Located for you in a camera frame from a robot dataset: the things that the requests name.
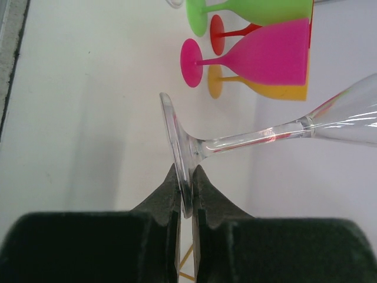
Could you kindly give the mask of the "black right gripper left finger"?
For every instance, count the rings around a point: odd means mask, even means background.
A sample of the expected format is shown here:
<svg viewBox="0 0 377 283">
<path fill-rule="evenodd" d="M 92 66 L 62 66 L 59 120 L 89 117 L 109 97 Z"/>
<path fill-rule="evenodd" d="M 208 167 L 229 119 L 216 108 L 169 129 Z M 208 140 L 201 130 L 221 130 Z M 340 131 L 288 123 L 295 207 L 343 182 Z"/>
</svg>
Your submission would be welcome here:
<svg viewBox="0 0 377 283">
<path fill-rule="evenodd" d="M 144 217 L 137 255 L 138 282 L 178 282 L 180 260 L 181 193 L 175 165 L 132 213 Z"/>
</svg>

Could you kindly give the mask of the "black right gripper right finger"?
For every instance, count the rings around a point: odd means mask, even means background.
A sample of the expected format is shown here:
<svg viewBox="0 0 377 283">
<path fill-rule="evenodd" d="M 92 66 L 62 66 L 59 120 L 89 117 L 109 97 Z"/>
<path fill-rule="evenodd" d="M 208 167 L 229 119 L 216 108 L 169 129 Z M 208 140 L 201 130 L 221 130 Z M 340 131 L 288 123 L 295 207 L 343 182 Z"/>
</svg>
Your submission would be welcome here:
<svg viewBox="0 0 377 283">
<path fill-rule="evenodd" d="M 202 166 L 193 173 L 193 254 L 196 282 L 239 282 L 233 228 L 254 217 L 210 181 Z"/>
</svg>

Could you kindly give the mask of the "yellow wine glass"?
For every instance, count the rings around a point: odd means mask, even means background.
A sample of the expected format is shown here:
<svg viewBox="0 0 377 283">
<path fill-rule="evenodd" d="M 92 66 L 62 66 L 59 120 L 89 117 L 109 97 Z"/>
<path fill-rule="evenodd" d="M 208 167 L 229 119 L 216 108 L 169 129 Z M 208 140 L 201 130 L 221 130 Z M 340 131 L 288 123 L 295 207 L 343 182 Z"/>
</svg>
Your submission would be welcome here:
<svg viewBox="0 0 377 283">
<path fill-rule="evenodd" d="M 207 83 L 209 93 L 213 99 L 220 97 L 224 82 L 243 83 L 254 92 L 263 97 L 274 100 L 306 101 L 309 84 L 310 60 L 307 64 L 306 82 L 304 85 L 264 85 L 251 82 L 243 77 L 223 77 L 220 65 L 211 65 L 208 69 Z"/>
</svg>

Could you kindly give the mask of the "clear wine glass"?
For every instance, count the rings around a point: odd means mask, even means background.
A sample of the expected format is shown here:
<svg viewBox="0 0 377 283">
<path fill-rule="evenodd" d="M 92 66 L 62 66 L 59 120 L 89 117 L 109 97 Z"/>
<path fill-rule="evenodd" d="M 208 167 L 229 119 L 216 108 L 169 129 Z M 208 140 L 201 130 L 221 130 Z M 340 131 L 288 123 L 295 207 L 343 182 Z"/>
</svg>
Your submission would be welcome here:
<svg viewBox="0 0 377 283">
<path fill-rule="evenodd" d="M 166 2 L 174 9 L 179 9 L 184 4 L 184 0 L 166 0 Z"/>
<path fill-rule="evenodd" d="M 204 159 L 215 154 L 299 138 L 376 146 L 376 74 L 352 84 L 296 120 L 208 140 L 195 138 L 183 129 L 168 94 L 160 93 L 159 98 L 185 218 L 193 215 L 193 173 Z"/>
</svg>

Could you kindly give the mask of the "magenta wine glass front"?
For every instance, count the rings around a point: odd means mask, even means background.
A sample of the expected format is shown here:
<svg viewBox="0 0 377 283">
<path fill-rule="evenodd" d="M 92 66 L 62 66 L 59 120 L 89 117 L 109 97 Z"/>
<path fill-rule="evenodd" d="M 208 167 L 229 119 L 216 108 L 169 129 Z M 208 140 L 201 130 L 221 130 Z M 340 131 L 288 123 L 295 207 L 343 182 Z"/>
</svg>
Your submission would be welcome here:
<svg viewBox="0 0 377 283">
<path fill-rule="evenodd" d="M 190 87 L 198 86 L 205 65 L 223 65 L 257 84 L 305 85 L 309 37 L 309 19 L 281 22 L 245 35 L 224 55 L 206 60 L 189 38 L 180 51 L 181 73 Z"/>
</svg>

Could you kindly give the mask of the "red wine glass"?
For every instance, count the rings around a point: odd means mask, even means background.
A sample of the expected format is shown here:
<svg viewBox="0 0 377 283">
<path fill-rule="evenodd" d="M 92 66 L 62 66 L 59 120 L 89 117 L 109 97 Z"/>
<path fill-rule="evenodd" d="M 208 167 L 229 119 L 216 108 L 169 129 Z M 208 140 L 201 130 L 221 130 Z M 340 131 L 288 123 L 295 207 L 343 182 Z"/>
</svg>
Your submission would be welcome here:
<svg viewBox="0 0 377 283">
<path fill-rule="evenodd" d="M 243 29 L 226 32 L 222 18 L 219 15 L 214 15 L 210 22 L 210 42 L 213 52 L 217 56 L 223 54 L 226 37 L 246 36 L 259 28 L 262 28 L 262 26 L 251 23 Z"/>
</svg>

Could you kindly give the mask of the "green wine glass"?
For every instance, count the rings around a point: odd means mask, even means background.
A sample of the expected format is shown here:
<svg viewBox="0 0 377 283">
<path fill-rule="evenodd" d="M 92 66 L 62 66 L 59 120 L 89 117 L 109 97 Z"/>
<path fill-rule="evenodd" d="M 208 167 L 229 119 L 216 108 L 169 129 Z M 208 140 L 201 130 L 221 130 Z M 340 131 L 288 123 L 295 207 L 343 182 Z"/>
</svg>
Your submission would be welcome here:
<svg viewBox="0 0 377 283">
<path fill-rule="evenodd" d="M 228 10 L 244 20 L 266 26 L 301 18 L 312 18 L 309 0 L 233 0 L 206 5 L 205 1 L 186 1 L 187 19 L 193 33 L 202 37 L 207 30 L 209 12 Z"/>
</svg>

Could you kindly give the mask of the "clear wine glass front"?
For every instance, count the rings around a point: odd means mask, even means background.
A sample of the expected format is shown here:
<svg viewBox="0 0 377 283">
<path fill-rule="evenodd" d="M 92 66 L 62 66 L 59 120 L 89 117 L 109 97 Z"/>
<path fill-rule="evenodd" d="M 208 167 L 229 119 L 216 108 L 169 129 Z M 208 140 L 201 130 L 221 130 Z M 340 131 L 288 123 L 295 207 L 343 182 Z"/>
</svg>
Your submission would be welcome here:
<svg viewBox="0 0 377 283">
<path fill-rule="evenodd" d="M 174 9 L 179 9 L 184 4 L 184 0 L 166 0 L 166 2 Z"/>
</svg>

